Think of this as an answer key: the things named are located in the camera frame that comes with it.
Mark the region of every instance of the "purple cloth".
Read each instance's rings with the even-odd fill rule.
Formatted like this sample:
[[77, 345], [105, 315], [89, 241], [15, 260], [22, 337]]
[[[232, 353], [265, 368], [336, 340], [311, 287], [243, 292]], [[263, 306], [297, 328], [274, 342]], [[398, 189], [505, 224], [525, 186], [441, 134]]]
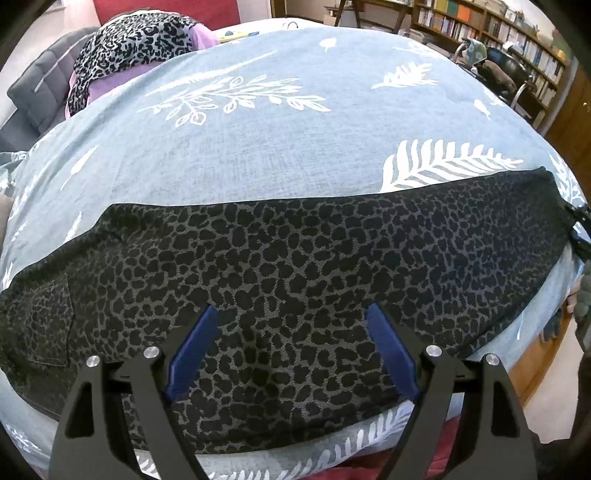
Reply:
[[[193, 28], [191, 28], [189, 31], [189, 37], [191, 38], [193, 45], [196, 47], [196, 50], [205, 50], [206, 48], [214, 47], [220, 43], [215, 34], [201, 23], [198, 23]], [[103, 79], [95, 80], [88, 87], [87, 105], [90, 105], [97, 98], [109, 93], [119, 85], [123, 85], [124, 83], [127, 83], [128, 81], [149, 72], [161, 63], [161, 61], [154, 61], [152, 63], [148, 63], [147, 65], [136, 65], [135, 67], [131, 67], [130, 69], [124, 70], [122, 72], [113, 73]], [[72, 88], [72, 85], [74, 85], [75, 81], [76, 72], [72, 73], [70, 78], [70, 88]], [[67, 106], [66, 118], [70, 118], [70, 111], [68, 110]]]

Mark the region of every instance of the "metal screw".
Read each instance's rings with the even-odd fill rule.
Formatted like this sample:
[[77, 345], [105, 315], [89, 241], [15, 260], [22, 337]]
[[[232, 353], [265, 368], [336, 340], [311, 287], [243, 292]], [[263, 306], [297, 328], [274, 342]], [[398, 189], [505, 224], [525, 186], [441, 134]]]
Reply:
[[441, 347], [438, 345], [429, 345], [425, 350], [428, 356], [441, 356], [443, 353]]
[[97, 355], [90, 356], [86, 359], [86, 366], [93, 368], [100, 363], [100, 358]]
[[160, 354], [160, 348], [157, 346], [149, 346], [146, 350], [144, 350], [144, 357], [146, 358], [156, 358]]
[[501, 360], [499, 359], [499, 357], [497, 357], [494, 353], [489, 353], [486, 357], [485, 357], [486, 363], [489, 365], [492, 365], [493, 367], [496, 367], [498, 364], [501, 363]]

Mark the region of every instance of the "light blue bedsheet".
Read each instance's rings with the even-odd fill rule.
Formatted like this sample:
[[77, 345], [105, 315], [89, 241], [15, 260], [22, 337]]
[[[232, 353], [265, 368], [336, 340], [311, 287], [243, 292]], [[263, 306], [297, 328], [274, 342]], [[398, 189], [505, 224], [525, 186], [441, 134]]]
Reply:
[[[260, 35], [178, 57], [93, 102], [21, 156], [2, 288], [113, 203], [395, 192], [541, 166], [563, 198], [584, 202], [552, 147], [459, 67], [407, 38], [347, 28]], [[523, 314], [478, 355], [493, 351], [510, 367], [577, 269], [566, 248]], [[410, 407], [285, 449], [199, 459], [215, 480], [295, 480], [392, 445]], [[27, 459], [46, 467], [56, 422], [3, 375], [0, 420]], [[138, 454], [153, 474], [148, 454]]]

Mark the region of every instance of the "gray leopard print cloth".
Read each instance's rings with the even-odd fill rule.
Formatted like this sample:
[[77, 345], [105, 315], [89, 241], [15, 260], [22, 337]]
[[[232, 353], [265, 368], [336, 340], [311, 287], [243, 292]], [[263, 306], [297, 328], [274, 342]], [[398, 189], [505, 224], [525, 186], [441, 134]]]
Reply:
[[189, 30], [197, 20], [172, 12], [134, 12], [110, 20], [82, 47], [68, 96], [70, 115], [84, 110], [94, 80], [136, 65], [166, 61], [197, 50]]
[[[113, 205], [0, 294], [0, 368], [58, 419], [91, 355], [130, 358], [207, 304], [221, 335], [173, 405], [196, 453], [292, 445], [401, 401], [363, 309], [466, 357], [530, 302], [573, 220], [543, 168], [396, 193]], [[145, 448], [133, 398], [135, 447]]]

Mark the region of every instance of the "floor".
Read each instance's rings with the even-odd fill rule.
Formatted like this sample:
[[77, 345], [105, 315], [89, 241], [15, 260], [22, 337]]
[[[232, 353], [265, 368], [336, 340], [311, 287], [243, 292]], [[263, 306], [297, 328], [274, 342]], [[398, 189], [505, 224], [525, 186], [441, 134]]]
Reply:
[[574, 336], [571, 322], [554, 362], [525, 408], [531, 430], [540, 435], [542, 443], [570, 437], [577, 406], [577, 370], [583, 352]]

